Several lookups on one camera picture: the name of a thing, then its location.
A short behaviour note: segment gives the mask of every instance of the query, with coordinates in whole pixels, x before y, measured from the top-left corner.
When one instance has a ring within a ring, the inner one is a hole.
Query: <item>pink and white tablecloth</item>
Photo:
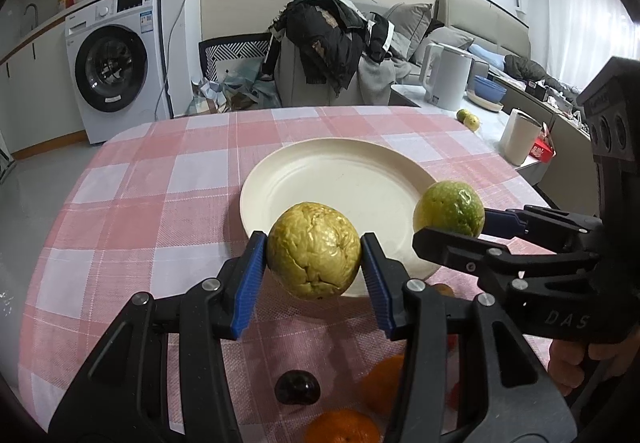
[[[315,137],[356,137],[401,152],[435,179],[464,180],[485,206],[544,205],[510,165],[457,121],[426,108],[282,108],[146,124],[107,142],[69,195],[47,237],[28,290],[18,377],[30,413],[47,428],[83,360],[136,291],[184,293],[215,276],[246,243],[239,214],[242,182],[274,150]],[[538,253],[524,241],[513,253]],[[475,279],[441,269],[458,296]],[[168,394],[180,429],[177,339],[170,345]],[[548,359],[542,341],[532,343]],[[287,296],[268,273],[254,319],[240,341],[223,344],[231,396],[246,443],[299,442],[328,409],[363,409],[357,382],[402,350],[377,330],[367,299],[322,305]],[[273,385],[307,369],[322,387],[311,407],[283,406]]]

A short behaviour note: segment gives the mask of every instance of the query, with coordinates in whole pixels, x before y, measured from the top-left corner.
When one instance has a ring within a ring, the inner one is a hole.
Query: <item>washing machine drum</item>
[[[76,56],[76,83],[93,108],[116,112],[140,93],[146,78],[146,49],[140,36],[120,26],[91,33]]]

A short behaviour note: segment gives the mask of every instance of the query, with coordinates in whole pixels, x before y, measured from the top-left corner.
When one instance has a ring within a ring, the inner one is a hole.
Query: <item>white sheer curtain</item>
[[[640,26],[620,0],[548,0],[547,33],[547,72],[578,89],[612,56],[640,59]]]

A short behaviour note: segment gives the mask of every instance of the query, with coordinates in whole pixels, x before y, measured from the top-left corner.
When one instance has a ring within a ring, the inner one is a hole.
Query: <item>white kettle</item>
[[[473,58],[466,51],[446,44],[429,44],[424,54],[420,81],[425,100],[446,110],[458,110],[465,94]]]

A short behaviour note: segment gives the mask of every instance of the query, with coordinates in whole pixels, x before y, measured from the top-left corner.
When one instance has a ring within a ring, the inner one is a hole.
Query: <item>dark grape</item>
[[[313,405],[320,399],[320,384],[311,373],[294,369],[278,378],[274,392],[284,405]]]

